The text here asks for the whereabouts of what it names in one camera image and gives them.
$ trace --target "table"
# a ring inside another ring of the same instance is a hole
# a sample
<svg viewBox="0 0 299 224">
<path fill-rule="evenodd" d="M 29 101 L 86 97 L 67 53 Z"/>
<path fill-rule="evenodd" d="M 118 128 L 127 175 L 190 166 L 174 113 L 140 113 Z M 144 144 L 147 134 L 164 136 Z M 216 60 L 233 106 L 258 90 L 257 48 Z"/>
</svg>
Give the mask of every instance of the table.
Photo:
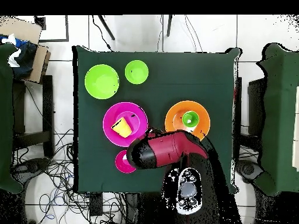
<svg viewBox="0 0 299 224">
<path fill-rule="evenodd" d="M 112 144 L 104 135 L 102 121 L 110 106 L 130 101 L 141 106 L 150 127 L 165 130 L 167 111 L 177 102 L 193 100 L 210 115 L 208 137 L 219 155 L 230 191 L 232 154 L 232 103 L 237 72 L 234 62 L 240 50 L 227 53 L 91 52 L 72 47 L 74 59 L 74 144 L 78 160 L 74 164 L 74 189 L 79 192 L 158 192 L 165 168 L 119 172 L 114 160 L 125 148 Z M 133 85 L 124 76 L 126 65 L 142 60 L 149 68 L 148 79 Z M 119 75 L 117 93 L 107 100 L 97 100 L 85 89 L 87 71 L 97 64 L 113 67 Z"/>
</svg>

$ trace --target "orange bowl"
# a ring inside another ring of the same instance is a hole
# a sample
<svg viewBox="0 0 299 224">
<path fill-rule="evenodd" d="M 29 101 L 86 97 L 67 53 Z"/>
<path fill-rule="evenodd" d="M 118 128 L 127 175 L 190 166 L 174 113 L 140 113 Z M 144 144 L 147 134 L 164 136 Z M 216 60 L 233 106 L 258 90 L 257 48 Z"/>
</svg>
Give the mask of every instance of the orange bowl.
<svg viewBox="0 0 299 224">
<path fill-rule="evenodd" d="M 193 128 L 186 127 L 183 124 L 182 117 L 187 111 L 195 111 L 199 115 L 199 123 Z M 207 110 L 199 103 L 191 100 L 181 101 L 172 106 L 167 112 L 165 118 L 165 131 L 184 130 L 191 132 L 200 140 L 208 134 L 210 130 L 210 117 Z"/>
</svg>

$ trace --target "black stand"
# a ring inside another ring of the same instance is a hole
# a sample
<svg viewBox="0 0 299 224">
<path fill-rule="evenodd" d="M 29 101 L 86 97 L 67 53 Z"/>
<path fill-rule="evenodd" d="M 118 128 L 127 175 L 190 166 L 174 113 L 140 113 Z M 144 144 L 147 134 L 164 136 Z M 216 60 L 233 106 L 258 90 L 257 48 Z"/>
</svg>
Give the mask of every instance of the black stand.
<svg viewBox="0 0 299 224">
<path fill-rule="evenodd" d="M 98 17 L 100 18 L 100 21 L 102 22 L 103 26 L 105 27 L 106 31 L 109 33 L 110 37 L 112 40 L 115 40 L 115 37 L 113 36 L 112 32 L 110 31 L 110 29 L 108 28 L 103 16 L 98 15 Z"/>
<path fill-rule="evenodd" d="M 168 15 L 167 37 L 171 35 L 171 21 L 172 21 L 172 15 Z"/>
<path fill-rule="evenodd" d="M 36 144 L 43 144 L 44 155 L 52 158 L 53 145 L 53 84 L 52 76 L 43 76 L 43 131 L 25 134 L 24 102 L 26 87 L 23 81 L 13 81 L 13 108 L 15 109 L 13 148 L 22 149 Z"/>
</svg>

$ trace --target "pink plate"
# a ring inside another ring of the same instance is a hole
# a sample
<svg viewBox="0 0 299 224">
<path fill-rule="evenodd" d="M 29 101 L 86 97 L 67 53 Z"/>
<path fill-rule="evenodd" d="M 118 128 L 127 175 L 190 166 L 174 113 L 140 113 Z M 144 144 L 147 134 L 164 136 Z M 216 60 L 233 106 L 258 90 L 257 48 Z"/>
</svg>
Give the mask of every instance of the pink plate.
<svg viewBox="0 0 299 224">
<path fill-rule="evenodd" d="M 131 135 L 127 138 L 123 138 L 111 129 L 111 126 L 122 117 L 132 130 Z M 106 137 L 111 143 L 121 147 L 129 147 L 132 141 L 145 133 L 147 127 L 148 121 L 144 110 L 131 102 L 120 102 L 111 106 L 103 119 L 103 130 Z"/>
<path fill-rule="evenodd" d="M 126 153 L 126 150 L 119 152 L 115 158 L 115 165 L 122 173 L 132 173 L 136 170 L 136 168 L 129 164 L 128 160 L 126 159 Z"/>
</svg>

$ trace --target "green bowl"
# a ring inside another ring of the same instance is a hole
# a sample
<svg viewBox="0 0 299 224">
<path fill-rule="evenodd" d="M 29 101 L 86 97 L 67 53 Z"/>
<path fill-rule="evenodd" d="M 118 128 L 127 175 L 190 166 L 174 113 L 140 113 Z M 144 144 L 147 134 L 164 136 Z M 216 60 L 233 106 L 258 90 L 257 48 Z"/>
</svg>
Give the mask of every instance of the green bowl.
<svg viewBox="0 0 299 224">
<path fill-rule="evenodd" d="M 199 123 L 199 115 L 195 111 L 188 111 L 183 115 L 183 124 L 186 127 L 195 127 Z"/>
<path fill-rule="evenodd" d="M 133 84 L 141 84 L 148 77 L 148 67 L 140 60 L 129 62 L 124 69 L 124 74 L 127 80 Z"/>
<path fill-rule="evenodd" d="M 106 64 L 95 65 L 85 75 L 85 88 L 96 99 L 108 99 L 119 88 L 119 76 Z"/>
</svg>

